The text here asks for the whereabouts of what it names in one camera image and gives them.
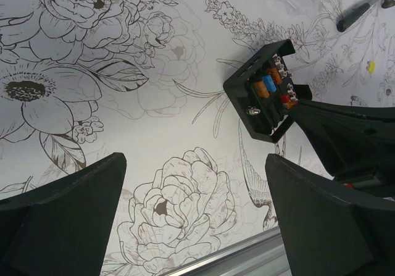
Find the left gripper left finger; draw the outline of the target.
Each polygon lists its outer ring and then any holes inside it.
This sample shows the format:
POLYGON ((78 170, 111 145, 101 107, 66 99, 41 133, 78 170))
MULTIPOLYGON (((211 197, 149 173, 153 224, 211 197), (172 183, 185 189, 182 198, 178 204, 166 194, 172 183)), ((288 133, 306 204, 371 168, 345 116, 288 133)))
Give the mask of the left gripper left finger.
POLYGON ((113 153, 1 200, 1 275, 99 275, 126 169, 113 153))

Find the red blade fuse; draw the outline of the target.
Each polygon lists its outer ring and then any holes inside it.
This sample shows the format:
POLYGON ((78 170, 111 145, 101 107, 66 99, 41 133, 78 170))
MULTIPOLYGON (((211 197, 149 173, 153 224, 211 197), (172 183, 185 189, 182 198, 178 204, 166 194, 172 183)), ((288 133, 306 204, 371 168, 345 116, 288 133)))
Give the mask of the red blade fuse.
POLYGON ((291 103, 292 100, 288 94, 282 94, 280 95, 280 100, 283 104, 291 103))

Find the orange blade fuse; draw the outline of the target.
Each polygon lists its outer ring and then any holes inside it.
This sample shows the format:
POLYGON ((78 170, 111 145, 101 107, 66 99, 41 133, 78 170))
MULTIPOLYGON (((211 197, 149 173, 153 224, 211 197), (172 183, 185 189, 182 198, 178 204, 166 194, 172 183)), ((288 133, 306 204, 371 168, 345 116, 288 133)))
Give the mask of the orange blade fuse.
POLYGON ((299 102, 298 101, 294 101, 294 102, 287 102, 285 104, 285 108, 286 109, 291 109, 292 107, 296 106, 299 102))

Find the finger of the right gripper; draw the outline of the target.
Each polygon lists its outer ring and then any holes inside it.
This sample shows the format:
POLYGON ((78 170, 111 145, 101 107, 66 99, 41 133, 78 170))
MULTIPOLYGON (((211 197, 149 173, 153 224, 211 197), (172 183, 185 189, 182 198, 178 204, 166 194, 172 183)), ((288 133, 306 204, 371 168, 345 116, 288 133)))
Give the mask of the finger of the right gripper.
POLYGON ((340 106, 305 99, 289 110, 326 171, 345 177, 377 169, 394 176, 394 108, 340 106))

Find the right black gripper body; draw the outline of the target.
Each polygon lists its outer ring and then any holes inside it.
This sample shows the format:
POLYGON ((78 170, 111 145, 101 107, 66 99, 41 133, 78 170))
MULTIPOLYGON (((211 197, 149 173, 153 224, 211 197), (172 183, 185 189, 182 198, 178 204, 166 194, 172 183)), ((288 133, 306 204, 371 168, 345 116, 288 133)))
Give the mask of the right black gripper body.
POLYGON ((363 193, 394 201, 394 170, 376 166, 339 174, 336 181, 363 193))

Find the black fuse box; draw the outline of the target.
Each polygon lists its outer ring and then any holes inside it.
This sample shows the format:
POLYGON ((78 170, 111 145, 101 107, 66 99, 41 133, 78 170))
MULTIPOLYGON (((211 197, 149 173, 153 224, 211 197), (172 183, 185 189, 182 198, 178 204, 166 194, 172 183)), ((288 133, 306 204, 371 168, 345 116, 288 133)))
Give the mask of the black fuse box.
POLYGON ((266 44, 223 83, 228 99, 255 140, 277 143, 294 120, 280 95, 311 100, 308 85, 295 84, 284 57, 296 51, 290 39, 266 44))

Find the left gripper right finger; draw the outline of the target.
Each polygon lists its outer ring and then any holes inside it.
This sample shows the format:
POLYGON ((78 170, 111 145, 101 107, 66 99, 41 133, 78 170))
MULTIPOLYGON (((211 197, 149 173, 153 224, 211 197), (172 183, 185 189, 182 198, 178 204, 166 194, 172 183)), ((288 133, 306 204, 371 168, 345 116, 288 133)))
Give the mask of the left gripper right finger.
POLYGON ((394 275, 394 202, 277 154, 265 172, 293 275, 394 275))

